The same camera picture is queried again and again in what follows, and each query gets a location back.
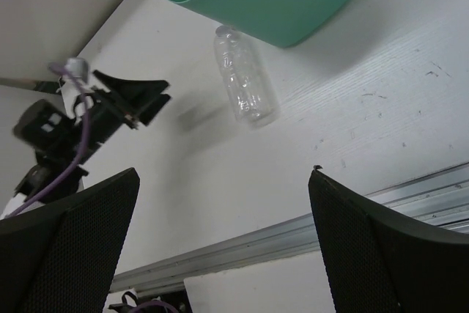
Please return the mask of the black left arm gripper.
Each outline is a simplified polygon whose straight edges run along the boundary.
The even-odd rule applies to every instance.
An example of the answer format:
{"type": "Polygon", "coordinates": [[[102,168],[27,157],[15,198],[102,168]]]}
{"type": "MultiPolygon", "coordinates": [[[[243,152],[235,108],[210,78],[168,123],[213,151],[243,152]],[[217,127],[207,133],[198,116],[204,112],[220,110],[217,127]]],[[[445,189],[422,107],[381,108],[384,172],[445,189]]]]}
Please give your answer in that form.
{"type": "MultiPolygon", "coordinates": [[[[99,70],[92,73],[109,91],[94,86],[84,94],[89,127],[82,163],[90,159],[121,125],[126,124],[131,129],[137,129],[139,124],[148,126],[171,100],[171,96],[164,93],[169,88],[167,81],[132,81],[99,70]],[[128,104],[137,107],[128,112],[128,104]]],[[[78,96],[73,103],[73,116],[69,117],[49,101],[38,100],[21,115],[12,133],[34,149],[38,163],[48,159],[51,163],[67,165],[76,156],[81,143],[83,122],[77,108],[82,105],[78,96]]]]}

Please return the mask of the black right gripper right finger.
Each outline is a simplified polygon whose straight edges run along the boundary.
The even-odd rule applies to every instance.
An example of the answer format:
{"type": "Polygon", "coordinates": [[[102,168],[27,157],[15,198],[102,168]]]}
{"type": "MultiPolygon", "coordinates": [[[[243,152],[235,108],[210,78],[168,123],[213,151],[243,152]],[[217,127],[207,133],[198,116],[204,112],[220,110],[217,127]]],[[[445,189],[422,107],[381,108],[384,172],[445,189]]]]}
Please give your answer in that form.
{"type": "Polygon", "coordinates": [[[309,198],[337,312],[467,312],[468,236],[346,188],[315,166],[309,198]]]}

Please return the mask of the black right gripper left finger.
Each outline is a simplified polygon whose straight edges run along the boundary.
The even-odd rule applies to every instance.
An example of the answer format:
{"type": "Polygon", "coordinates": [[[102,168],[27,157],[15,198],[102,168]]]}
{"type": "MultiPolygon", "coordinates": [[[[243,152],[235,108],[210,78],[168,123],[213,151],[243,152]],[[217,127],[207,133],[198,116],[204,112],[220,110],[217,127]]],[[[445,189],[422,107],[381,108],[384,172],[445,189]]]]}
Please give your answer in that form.
{"type": "Polygon", "coordinates": [[[1,311],[101,312],[139,186],[129,168],[1,220],[1,311]]]}

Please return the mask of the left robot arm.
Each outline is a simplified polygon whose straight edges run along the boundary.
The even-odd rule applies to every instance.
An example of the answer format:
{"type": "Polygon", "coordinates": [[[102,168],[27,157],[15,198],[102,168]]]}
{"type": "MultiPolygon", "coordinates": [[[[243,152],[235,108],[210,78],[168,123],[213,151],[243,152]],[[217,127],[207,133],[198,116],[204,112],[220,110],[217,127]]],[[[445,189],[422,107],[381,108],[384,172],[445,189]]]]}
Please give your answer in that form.
{"type": "Polygon", "coordinates": [[[123,125],[148,125],[169,102],[164,80],[130,81],[95,71],[83,116],[47,100],[30,106],[14,136],[36,155],[17,186],[27,208],[1,220],[3,312],[101,312],[139,194],[129,168],[80,190],[83,168],[123,125]]]}

